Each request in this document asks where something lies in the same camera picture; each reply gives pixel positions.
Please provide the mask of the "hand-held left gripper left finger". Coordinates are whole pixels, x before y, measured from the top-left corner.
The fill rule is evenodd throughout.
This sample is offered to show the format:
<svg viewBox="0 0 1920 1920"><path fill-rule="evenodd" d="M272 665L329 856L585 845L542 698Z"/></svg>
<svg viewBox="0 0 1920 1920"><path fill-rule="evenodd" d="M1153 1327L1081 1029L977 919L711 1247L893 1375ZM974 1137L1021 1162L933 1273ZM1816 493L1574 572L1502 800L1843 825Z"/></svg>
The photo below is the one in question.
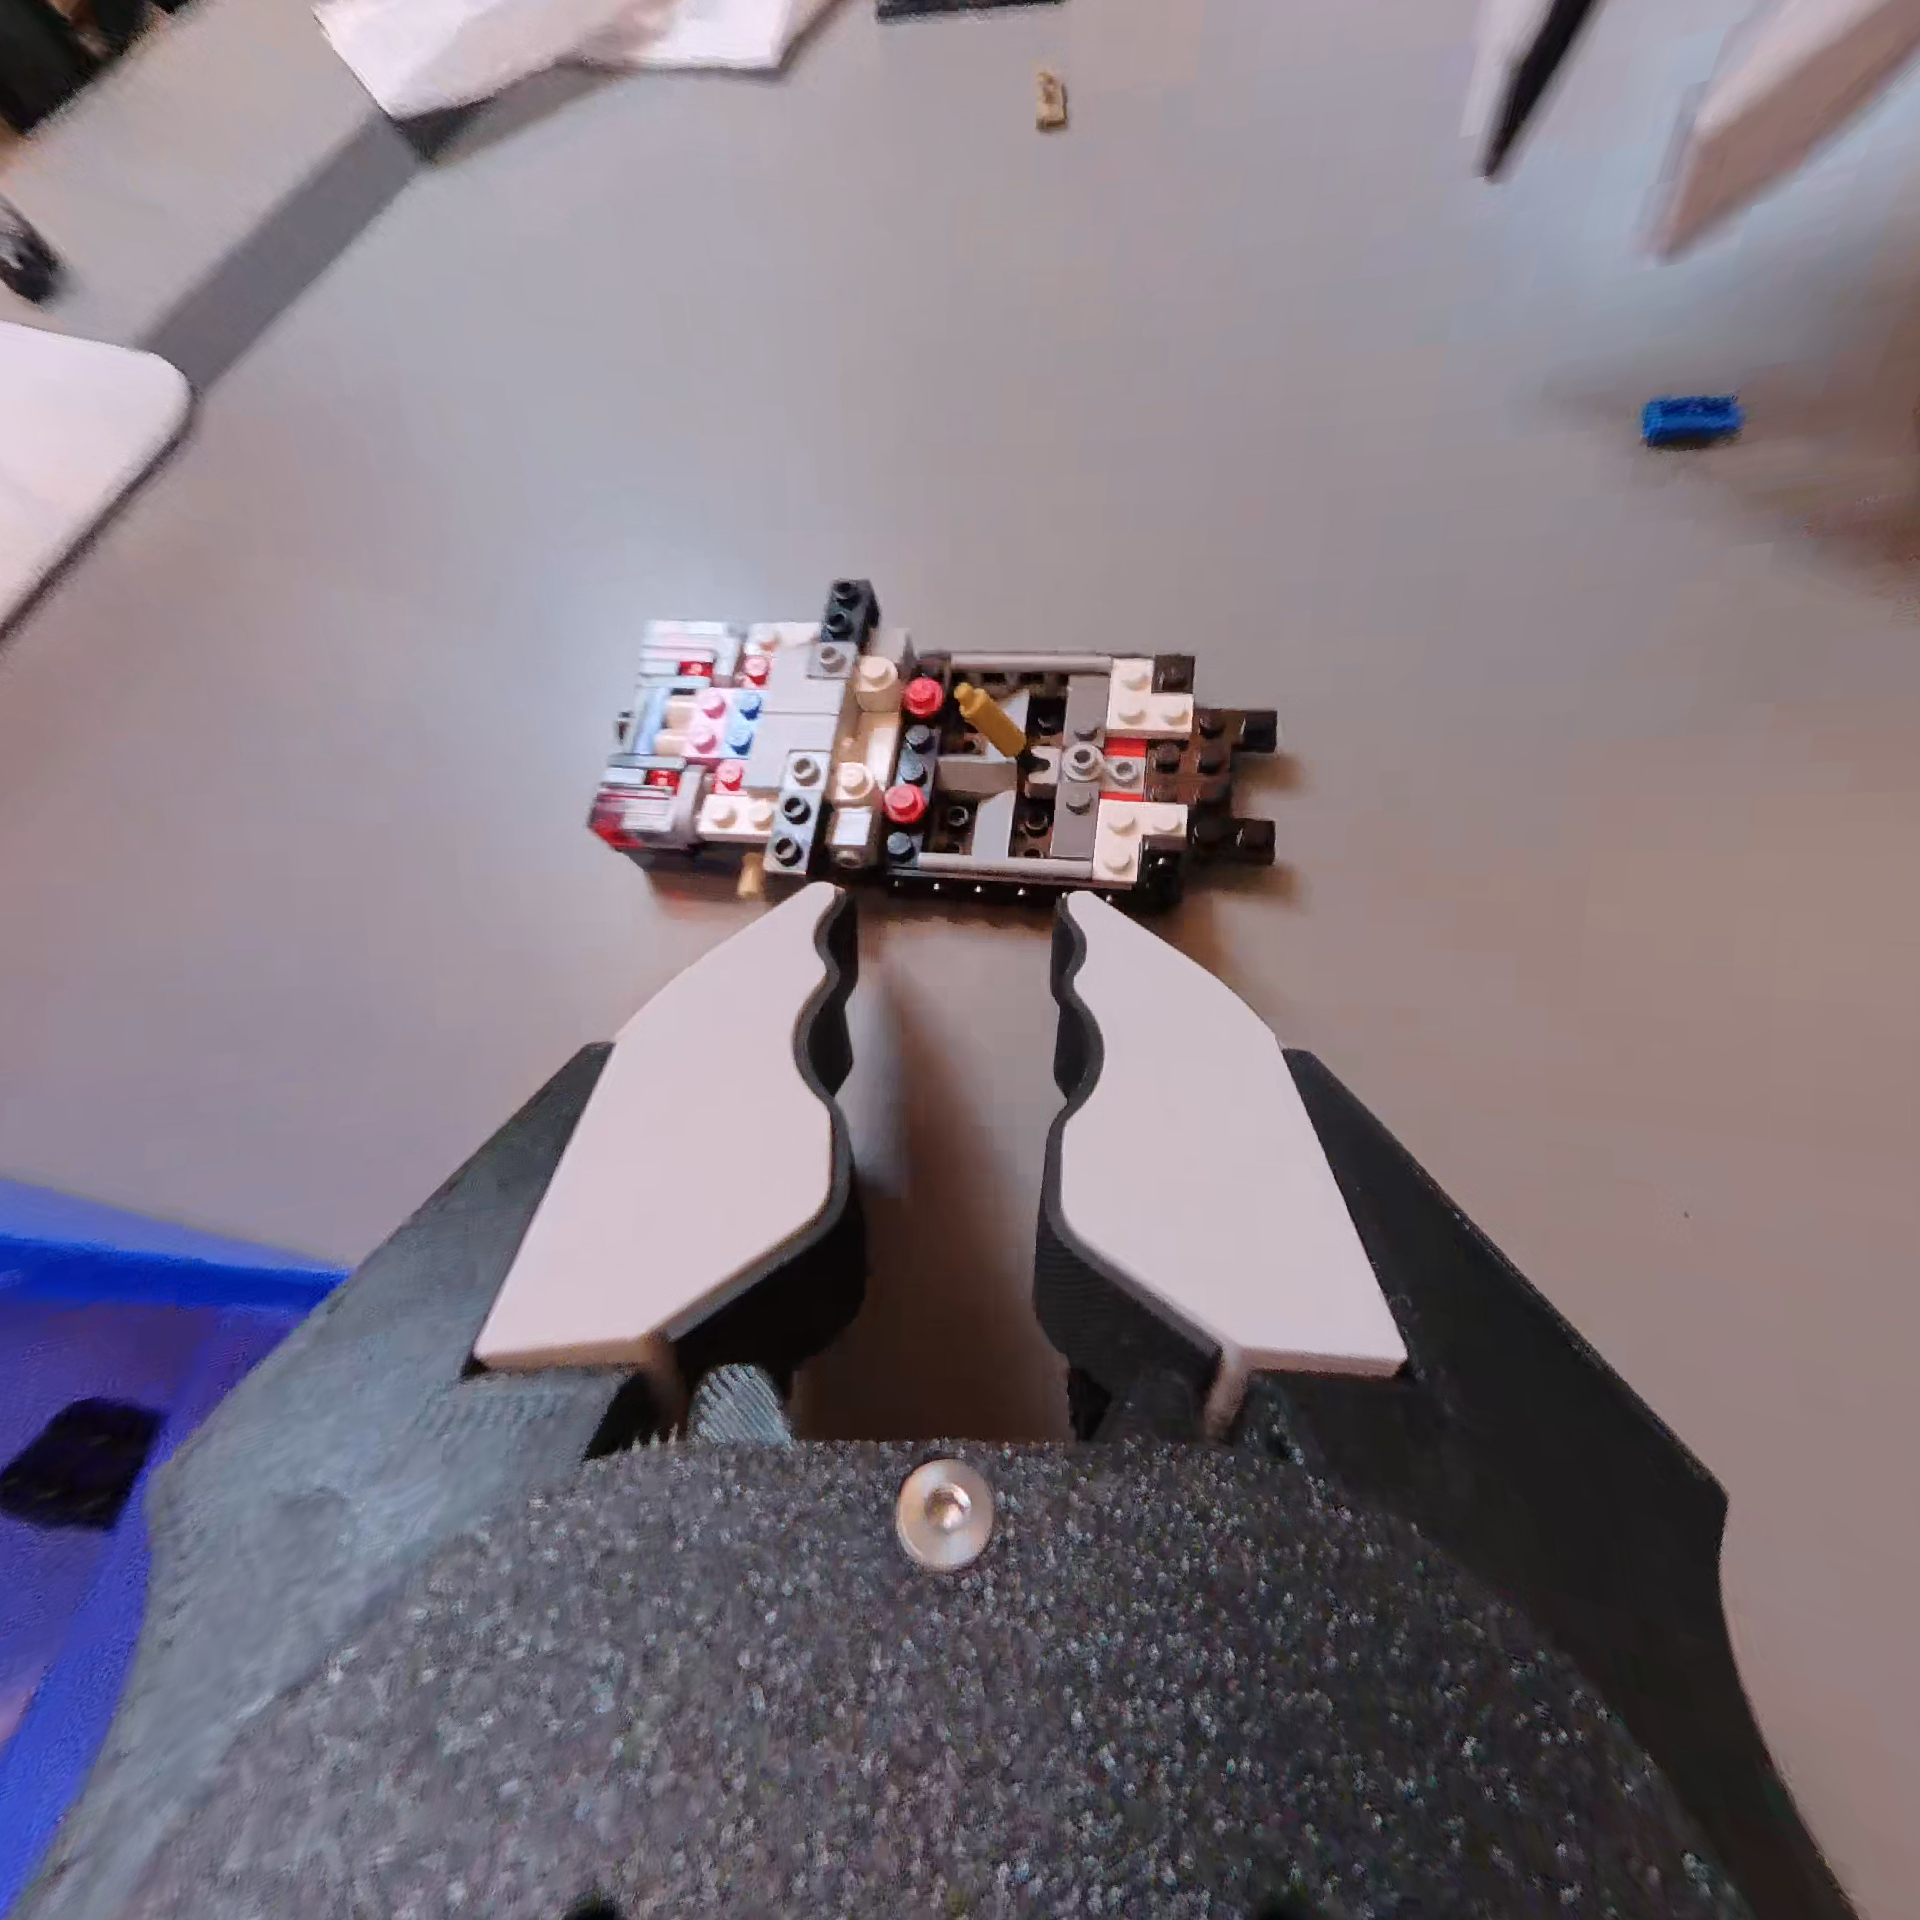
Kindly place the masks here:
<svg viewBox="0 0 1920 1920"><path fill-rule="evenodd" d="M785 1375L849 1326L865 1232L837 1092L855 983L857 904L812 882L616 1029L478 1365Z"/></svg>

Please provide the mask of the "white numbered paper bag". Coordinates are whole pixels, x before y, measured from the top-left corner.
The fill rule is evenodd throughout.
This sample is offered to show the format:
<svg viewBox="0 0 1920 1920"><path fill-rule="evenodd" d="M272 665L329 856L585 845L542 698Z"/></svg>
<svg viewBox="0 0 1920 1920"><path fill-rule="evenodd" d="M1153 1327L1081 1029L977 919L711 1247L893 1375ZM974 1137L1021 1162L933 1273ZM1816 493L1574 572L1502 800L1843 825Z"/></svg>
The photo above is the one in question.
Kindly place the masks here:
<svg viewBox="0 0 1920 1920"><path fill-rule="evenodd" d="M616 64L679 1L318 1L316 21L390 119L481 105L566 64Z"/></svg>

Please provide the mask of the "large blue plastic bin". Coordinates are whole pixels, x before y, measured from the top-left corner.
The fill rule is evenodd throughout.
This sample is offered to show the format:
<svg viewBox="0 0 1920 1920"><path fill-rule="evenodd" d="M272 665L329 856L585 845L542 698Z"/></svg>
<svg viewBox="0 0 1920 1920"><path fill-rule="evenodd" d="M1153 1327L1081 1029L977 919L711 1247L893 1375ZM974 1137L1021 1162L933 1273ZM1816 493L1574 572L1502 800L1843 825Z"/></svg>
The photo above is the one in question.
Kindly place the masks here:
<svg viewBox="0 0 1920 1920"><path fill-rule="evenodd" d="M343 1285L341 1265L4 1181L1 1469L69 1401L163 1412L111 1532L1 1513L1 1898L96 1761L151 1576L141 1498L221 1398Z"/></svg>

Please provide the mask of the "long black brick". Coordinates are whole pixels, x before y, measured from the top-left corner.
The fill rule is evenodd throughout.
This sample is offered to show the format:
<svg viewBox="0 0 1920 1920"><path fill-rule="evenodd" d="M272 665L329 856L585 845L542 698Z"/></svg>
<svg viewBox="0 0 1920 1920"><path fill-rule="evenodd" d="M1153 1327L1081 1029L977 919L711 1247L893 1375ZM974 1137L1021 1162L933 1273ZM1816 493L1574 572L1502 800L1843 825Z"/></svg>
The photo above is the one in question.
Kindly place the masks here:
<svg viewBox="0 0 1920 1920"><path fill-rule="evenodd" d="M163 1412L125 1398L78 1398L1 1469L1 1513L39 1529L111 1532L163 1430Z"/></svg>

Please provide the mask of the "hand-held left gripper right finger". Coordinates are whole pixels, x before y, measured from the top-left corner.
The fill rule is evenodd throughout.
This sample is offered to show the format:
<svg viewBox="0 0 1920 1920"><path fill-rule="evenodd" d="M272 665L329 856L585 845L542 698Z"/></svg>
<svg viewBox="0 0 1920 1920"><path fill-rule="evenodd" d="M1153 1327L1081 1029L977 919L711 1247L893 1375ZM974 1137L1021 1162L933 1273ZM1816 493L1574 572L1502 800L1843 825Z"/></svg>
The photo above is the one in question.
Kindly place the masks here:
<svg viewBox="0 0 1920 1920"><path fill-rule="evenodd" d="M1171 1380L1223 1433L1257 1375L1389 1380L1407 1344L1277 1033L1108 901L1060 901L1037 1319L1092 1436Z"/></svg>

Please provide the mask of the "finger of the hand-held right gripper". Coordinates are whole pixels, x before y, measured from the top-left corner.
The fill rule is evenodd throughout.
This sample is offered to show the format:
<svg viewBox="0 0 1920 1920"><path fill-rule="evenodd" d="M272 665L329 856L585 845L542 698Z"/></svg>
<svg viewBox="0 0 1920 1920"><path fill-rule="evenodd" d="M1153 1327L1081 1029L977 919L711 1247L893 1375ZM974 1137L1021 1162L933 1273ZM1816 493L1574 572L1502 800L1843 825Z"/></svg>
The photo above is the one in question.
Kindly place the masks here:
<svg viewBox="0 0 1920 1920"><path fill-rule="evenodd" d="M1917 49L1916 1L1766 5L1679 126L1653 256L1679 256L1847 129Z"/></svg>
<svg viewBox="0 0 1920 1920"><path fill-rule="evenodd" d="M1500 176L1597 1L1480 1L1464 97L1479 176Z"/></svg>

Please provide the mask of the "white book stand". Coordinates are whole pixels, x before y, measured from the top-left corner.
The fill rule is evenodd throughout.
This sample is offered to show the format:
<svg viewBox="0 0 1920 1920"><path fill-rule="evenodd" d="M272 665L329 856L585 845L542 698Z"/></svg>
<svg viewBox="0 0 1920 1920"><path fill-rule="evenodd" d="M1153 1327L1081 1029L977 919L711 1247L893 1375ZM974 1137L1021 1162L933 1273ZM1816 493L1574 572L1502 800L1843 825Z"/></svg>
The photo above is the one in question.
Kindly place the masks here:
<svg viewBox="0 0 1920 1920"><path fill-rule="evenodd" d="M1 325L4 629L169 457L192 409L155 352Z"/></svg>

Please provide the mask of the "brick car model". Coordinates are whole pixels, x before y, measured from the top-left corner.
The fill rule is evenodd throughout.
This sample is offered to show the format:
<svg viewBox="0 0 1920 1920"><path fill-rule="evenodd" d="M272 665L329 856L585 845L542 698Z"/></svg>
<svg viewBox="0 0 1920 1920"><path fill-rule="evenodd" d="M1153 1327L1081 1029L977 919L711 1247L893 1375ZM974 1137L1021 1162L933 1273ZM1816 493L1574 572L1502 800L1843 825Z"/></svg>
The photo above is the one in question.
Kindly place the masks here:
<svg viewBox="0 0 1920 1920"><path fill-rule="evenodd" d="M1137 913L1192 873L1273 870L1237 800L1270 708L1213 703L1183 654L918 644L871 581L814 618L654 618L591 791L591 836L651 873Z"/></svg>

